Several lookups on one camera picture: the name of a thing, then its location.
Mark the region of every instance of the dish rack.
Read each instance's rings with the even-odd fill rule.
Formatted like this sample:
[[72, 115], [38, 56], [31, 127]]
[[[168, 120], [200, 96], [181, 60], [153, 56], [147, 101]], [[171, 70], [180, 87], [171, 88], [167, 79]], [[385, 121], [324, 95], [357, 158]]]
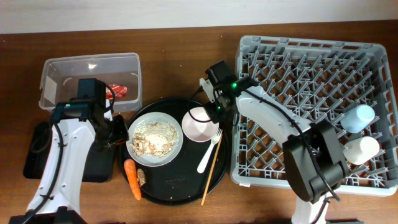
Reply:
[[[328, 120], [341, 150], [348, 141], [371, 136], [381, 145], [365, 164], [348, 162], [349, 175], [337, 192], [388, 196], [398, 185], [397, 105], [385, 48], [379, 44], [244, 36], [235, 74], [250, 76], [280, 104], [314, 123]], [[367, 104], [375, 119], [360, 133], [347, 133], [344, 113]], [[281, 146], [258, 124], [241, 116], [233, 128], [232, 180], [246, 187], [289, 189]]]

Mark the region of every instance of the plastic container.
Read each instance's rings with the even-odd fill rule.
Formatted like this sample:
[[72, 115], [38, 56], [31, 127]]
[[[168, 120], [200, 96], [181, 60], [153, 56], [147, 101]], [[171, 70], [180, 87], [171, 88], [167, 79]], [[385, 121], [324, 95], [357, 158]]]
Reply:
[[125, 53], [48, 59], [40, 83], [40, 108], [51, 111], [58, 102], [76, 97], [81, 78], [97, 78], [109, 85], [129, 88], [124, 98], [115, 101], [114, 112], [136, 111], [142, 107], [139, 57], [136, 53]]
[[[349, 175], [337, 192], [387, 196], [398, 184], [397, 105], [387, 52], [379, 44], [244, 36], [236, 54], [236, 75], [257, 79], [265, 91], [293, 113], [315, 123], [327, 119], [341, 150], [363, 136], [380, 151]], [[368, 105], [374, 119], [357, 134], [340, 121], [358, 105]], [[243, 186], [290, 188], [282, 148], [258, 124], [240, 117], [233, 128], [232, 180]]]

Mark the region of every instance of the orange carrot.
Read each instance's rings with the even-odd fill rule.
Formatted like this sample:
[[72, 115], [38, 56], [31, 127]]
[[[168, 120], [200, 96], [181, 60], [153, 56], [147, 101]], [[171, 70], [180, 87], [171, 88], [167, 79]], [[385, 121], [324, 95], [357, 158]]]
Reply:
[[137, 200], [141, 200], [141, 190], [137, 181], [136, 164], [132, 159], [124, 161], [124, 171], [126, 171], [132, 194]]

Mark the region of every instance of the wooden table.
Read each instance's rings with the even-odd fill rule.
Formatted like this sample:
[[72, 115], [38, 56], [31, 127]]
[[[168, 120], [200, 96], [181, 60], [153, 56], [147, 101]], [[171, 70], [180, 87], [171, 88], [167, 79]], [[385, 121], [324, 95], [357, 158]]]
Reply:
[[[144, 104], [148, 104], [161, 97], [191, 95], [204, 71], [219, 60], [234, 65], [243, 35], [370, 42], [386, 47], [397, 84], [397, 27], [398, 21], [376, 21], [0, 35], [0, 223], [24, 214], [39, 184], [26, 179], [22, 169], [34, 126], [48, 115], [38, 101], [43, 64], [49, 58], [136, 52], [144, 79]], [[327, 219], [398, 220], [398, 194], [340, 197], [340, 203], [329, 206]], [[295, 198], [291, 190], [240, 187], [226, 175], [205, 206], [197, 201], [165, 207], [136, 201], [115, 166], [109, 182], [82, 183], [80, 208], [88, 223], [252, 223], [290, 218]]]

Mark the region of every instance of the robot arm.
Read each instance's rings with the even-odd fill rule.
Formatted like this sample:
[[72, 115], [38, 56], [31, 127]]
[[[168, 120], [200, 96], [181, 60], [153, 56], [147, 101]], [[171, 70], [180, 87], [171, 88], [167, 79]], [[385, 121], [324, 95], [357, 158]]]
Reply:
[[110, 150], [129, 138], [123, 117], [112, 117], [113, 103], [105, 100], [105, 88], [95, 78], [81, 79], [77, 97], [56, 105], [39, 188], [26, 215], [11, 217], [10, 223], [85, 223], [79, 216], [79, 197], [88, 152]]
[[[272, 99], [264, 91], [263, 87], [252, 86], [248, 88], [248, 91], [279, 106], [280, 109], [284, 110], [285, 113], [295, 120], [303, 132], [306, 132], [311, 128], [310, 120], [293, 114], [291, 110], [288, 110], [286, 107]], [[246, 92], [242, 92], [241, 95], [236, 98], [236, 106], [241, 115], [256, 122], [261, 128], [267, 131], [267, 133], [270, 134], [280, 146], [287, 141], [290, 135], [299, 135], [297, 129], [290, 124], [287, 118], [283, 116], [280, 111], [268, 104], [260, 102]]]
[[[254, 80], [248, 77], [237, 80], [224, 62], [213, 65], [206, 74], [208, 79], [202, 79], [200, 85], [210, 99], [205, 109], [213, 122], [226, 119], [231, 111], [240, 113], [256, 122], [282, 146], [287, 180], [298, 196], [292, 222], [325, 223], [328, 206], [325, 199], [330, 193], [315, 166], [320, 164], [318, 170], [333, 189], [337, 189], [348, 174], [333, 126], [327, 121], [312, 124], [297, 116], [272, 99]], [[304, 139], [321, 152], [316, 164]]]

